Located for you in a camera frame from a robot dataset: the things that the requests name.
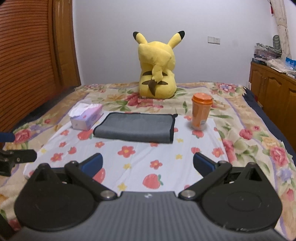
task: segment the curtain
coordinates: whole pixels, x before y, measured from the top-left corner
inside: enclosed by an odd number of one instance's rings
[[[276,17],[276,24],[279,33],[279,39],[281,41],[282,59],[286,57],[291,58],[290,46],[289,46],[289,35],[287,28],[287,17],[284,0],[267,0],[271,2]]]

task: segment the white tissue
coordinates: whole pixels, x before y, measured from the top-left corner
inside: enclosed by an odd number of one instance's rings
[[[72,109],[68,112],[68,115],[70,117],[80,116],[89,108],[98,107],[100,104],[93,104],[91,99],[83,99],[81,101],[78,101]]]

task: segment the floral bedsheet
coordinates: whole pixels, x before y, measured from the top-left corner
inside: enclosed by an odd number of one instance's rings
[[[69,122],[67,112],[79,100],[91,98],[105,110],[124,112],[168,113],[185,115],[191,120],[191,97],[196,92],[211,94],[214,103],[210,118],[214,119],[229,162],[238,167],[248,162],[258,163],[279,194],[283,212],[276,230],[289,240],[296,237],[296,168],[284,144],[268,130],[262,119],[245,102],[241,85],[224,83],[178,84],[175,95],[166,100],[142,99],[138,83],[86,85],[65,97],[40,119],[27,123],[15,131],[14,143],[6,149],[40,150],[47,140]],[[24,164],[12,170],[11,177],[0,177],[1,214],[11,226],[19,229],[13,211],[14,201],[26,183],[22,174]]]

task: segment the tissue pack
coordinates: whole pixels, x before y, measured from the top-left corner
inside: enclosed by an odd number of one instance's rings
[[[88,131],[103,115],[103,105],[89,108],[80,116],[71,117],[73,129]]]

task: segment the pikachu plush toy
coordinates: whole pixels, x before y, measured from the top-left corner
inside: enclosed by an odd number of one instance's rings
[[[133,37],[139,44],[138,53],[141,65],[139,93],[143,98],[168,99],[176,91],[175,55],[173,48],[184,38],[185,32],[176,33],[165,44],[158,41],[148,43],[145,37],[138,32]]]

